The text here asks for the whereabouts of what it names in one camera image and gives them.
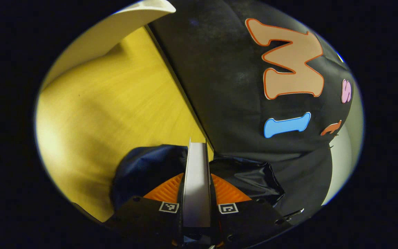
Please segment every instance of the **black fabric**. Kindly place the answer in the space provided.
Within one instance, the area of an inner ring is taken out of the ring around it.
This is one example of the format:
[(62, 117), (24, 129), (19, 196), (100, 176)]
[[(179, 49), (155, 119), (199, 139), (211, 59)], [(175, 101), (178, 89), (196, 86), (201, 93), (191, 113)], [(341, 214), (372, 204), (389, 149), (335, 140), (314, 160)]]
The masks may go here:
[(304, 208), (303, 213), (289, 221), (298, 224), (321, 208), (328, 193), (333, 173), (330, 148), (326, 146), (297, 159), (272, 163), (272, 170), (286, 193), (275, 208), (282, 215)]
[(251, 199), (263, 198), (271, 205), (276, 205), (285, 194), (268, 162), (215, 156), (210, 162), (210, 173), (233, 184)]
[(121, 235), (128, 248), (172, 249), (177, 236), (177, 214), (155, 212), (162, 202), (133, 196), (104, 225)]
[[(139, 147), (128, 153), (117, 167), (110, 198), (117, 211), (133, 195), (144, 196), (166, 180), (185, 172), (188, 148), (176, 145)], [(270, 163), (241, 158), (210, 162), (210, 173), (224, 178), (252, 199), (264, 198), (275, 205), (284, 190)]]
[[(333, 134), (320, 134), (339, 120), (344, 124), (352, 101), (341, 103), (342, 81), (348, 79), (355, 84), (355, 80), (324, 39), (260, 1), (169, 1), (177, 11), (149, 26), (217, 153), (279, 162), (329, 144), (339, 129)], [(268, 100), (264, 96), (264, 70), (286, 70), (263, 61), (261, 55), (284, 42), (257, 45), (245, 27), (247, 18), (300, 33), (310, 31), (319, 38), (324, 55), (308, 62), (325, 79), (319, 97), (300, 93)], [(286, 120), (305, 112), (311, 112), (311, 120), (303, 132), (264, 137), (267, 119)]]
[(110, 199), (117, 211), (133, 195), (144, 196), (166, 180), (185, 172), (186, 146), (160, 145), (131, 150), (116, 169)]
[(225, 249), (247, 249), (292, 227), (286, 221), (276, 223), (282, 220), (282, 215), (265, 202), (251, 200), (236, 206), (237, 213), (219, 215)]

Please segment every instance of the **black cloth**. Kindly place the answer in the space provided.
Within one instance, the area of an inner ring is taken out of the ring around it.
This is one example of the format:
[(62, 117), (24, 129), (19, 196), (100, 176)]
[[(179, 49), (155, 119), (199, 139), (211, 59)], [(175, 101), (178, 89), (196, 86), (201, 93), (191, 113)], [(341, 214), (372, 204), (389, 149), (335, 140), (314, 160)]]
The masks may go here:
[[(352, 101), (342, 104), (342, 81), (348, 79), (355, 84), (355, 80), (321, 36), (261, 1), (169, 2), (177, 11), (149, 26), (215, 151), (223, 156), (278, 162), (329, 144), (339, 129), (333, 134), (320, 134), (339, 120), (344, 124)], [(324, 54), (307, 64), (325, 79), (319, 97), (303, 93), (280, 95), (274, 100), (265, 97), (265, 69), (286, 70), (263, 61), (261, 55), (285, 42), (272, 41), (268, 47), (257, 45), (245, 27), (247, 18), (316, 35)], [(311, 113), (311, 120), (303, 132), (264, 137), (267, 119), (297, 118), (305, 112)]]
[(131, 150), (116, 169), (110, 199), (118, 210), (133, 195), (144, 196), (166, 180), (185, 172), (186, 146), (160, 145)]
[[(185, 172), (188, 148), (160, 145), (139, 147), (128, 153), (116, 169), (110, 198), (115, 211), (133, 195), (144, 196), (166, 180)], [(210, 173), (240, 189), (252, 199), (264, 198), (272, 205), (284, 195), (270, 163), (218, 156)]]
[[(185, 172), (188, 148), (160, 145), (139, 147), (117, 167), (111, 200), (115, 211), (131, 196), (144, 196), (166, 180)], [(331, 182), (332, 164), (328, 147), (297, 159), (278, 163), (257, 162), (215, 155), (210, 162), (215, 174), (252, 199), (263, 198), (281, 215), (305, 208), (291, 224), (309, 218), (324, 201)]]

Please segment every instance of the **orange part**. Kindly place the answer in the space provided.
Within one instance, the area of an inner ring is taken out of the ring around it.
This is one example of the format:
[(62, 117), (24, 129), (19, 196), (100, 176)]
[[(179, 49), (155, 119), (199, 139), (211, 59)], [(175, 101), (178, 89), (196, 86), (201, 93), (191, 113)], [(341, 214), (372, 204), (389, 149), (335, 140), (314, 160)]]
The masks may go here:
[(160, 202), (177, 203), (177, 193), (179, 191), (180, 180), (182, 180), (183, 173), (170, 178), (163, 184), (157, 186), (155, 189), (144, 195), (144, 198), (152, 199)]
[(214, 174), (211, 174), (211, 177), (213, 178), (213, 183), (215, 184), (217, 205), (251, 200), (248, 195), (244, 194), (226, 180)]
[[(183, 173), (180, 173), (179, 175), (167, 180), (148, 194), (144, 195), (144, 198), (160, 202), (177, 203), (177, 195), (182, 177)], [(215, 185), (217, 205), (251, 200), (250, 197), (226, 180), (214, 174), (211, 174), (211, 177), (213, 178), (213, 183)]]

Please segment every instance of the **black cap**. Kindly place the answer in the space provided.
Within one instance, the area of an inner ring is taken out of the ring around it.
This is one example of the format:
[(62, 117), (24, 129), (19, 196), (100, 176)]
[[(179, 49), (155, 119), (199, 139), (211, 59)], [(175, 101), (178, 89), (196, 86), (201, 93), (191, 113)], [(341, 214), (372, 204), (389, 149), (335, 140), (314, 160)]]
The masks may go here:
[(215, 153), (276, 162), (329, 145), (355, 84), (330, 44), (260, 1), (170, 3), (150, 28)]

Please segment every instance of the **dark blue fabric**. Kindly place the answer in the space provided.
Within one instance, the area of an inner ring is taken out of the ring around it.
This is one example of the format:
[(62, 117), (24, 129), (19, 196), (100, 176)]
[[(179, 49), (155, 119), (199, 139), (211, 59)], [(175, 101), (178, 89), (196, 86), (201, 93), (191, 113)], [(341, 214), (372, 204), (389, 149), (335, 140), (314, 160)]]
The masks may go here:
[[(185, 172), (188, 148), (160, 145), (130, 151), (117, 167), (111, 200), (115, 211), (133, 195), (144, 196), (166, 180)], [(264, 198), (272, 205), (284, 195), (270, 163), (215, 155), (210, 173), (224, 178), (251, 198)]]
[(131, 150), (117, 167), (110, 198), (115, 211), (133, 195), (144, 196), (185, 172), (186, 146), (160, 145)]

